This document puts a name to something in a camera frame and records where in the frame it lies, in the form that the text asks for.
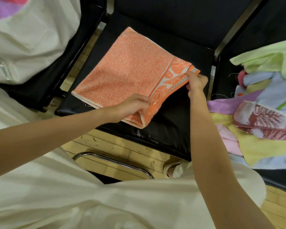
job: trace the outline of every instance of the green cloth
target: green cloth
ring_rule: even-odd
[[[286,41],[242,53],[230,61],[234,65],[243,65],[247,73],[280,71],[286,79]]]

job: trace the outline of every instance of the yellow cloth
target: yellow cloth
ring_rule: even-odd
[[[261,89],[265,89],[266,87],[269,86],[270,83],[271,83],[271,79],[265,79],[255,84],[249,85],[246,89],[246,94],[249,94],[249,93],[261,90]]]
[[[242,53],[230,61],[234,65],[243,65],[247,73],[280,71],[286,78],[286,41]]]
[[[232,115],[210,113],[215,124],[226,126],[239,142],[245,161],[252,166],[259,160],[286,155],[286,141],[260,139],[235,127]]]

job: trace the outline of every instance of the wooden floor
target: wooden floor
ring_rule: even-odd
[[[87,60],[100,33],[101,31],[97,30],[88,42],[83,53],[80,55],[78,61],[76,61],[68,77],[62,84],[61,88],[63,90],[69,90],[75,77]],[[112,154],[121,159],[146,167],[155,178],[164,178],[162,173],[163,166],[167,163],[179,160],[178,158],[164,154],[160,151],[141,146],[96,129],[66,143],[62,147],[71,157],[87,150],[93,150],[97,153]],[[147,179],[147,176],[141,172],[114,165],[93,157],[79,158],[76,162],[84,169],[114,177],[122,181]],[[277,228],[286,229],[286,192],[267,186],[267,199],[261,209]]]

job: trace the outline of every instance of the orange towel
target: orange towel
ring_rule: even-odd
[[[133,93],[148,96],[151,105],[145,115],[123,120],[144,128],[165,99],[188,82],[188,70],[200,72],[128,27],[72,94],[94,108],[119,104]]]

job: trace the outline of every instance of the hand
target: hand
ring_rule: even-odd
[[[118,123],[136,112],[145,114],[149,109],[149,105],[150,100],[147,96],[133,94],[122,103],[104,109],[108,112],[109,121]]]
[[[208,78],[201,74],[195,74],[191,71],[187,72],[189,76],[189,84],[187,84],[186,88],[189,90],[188,96],[190,98],[193,97],[196,91],[203,91],[204,87],[208,83]]]

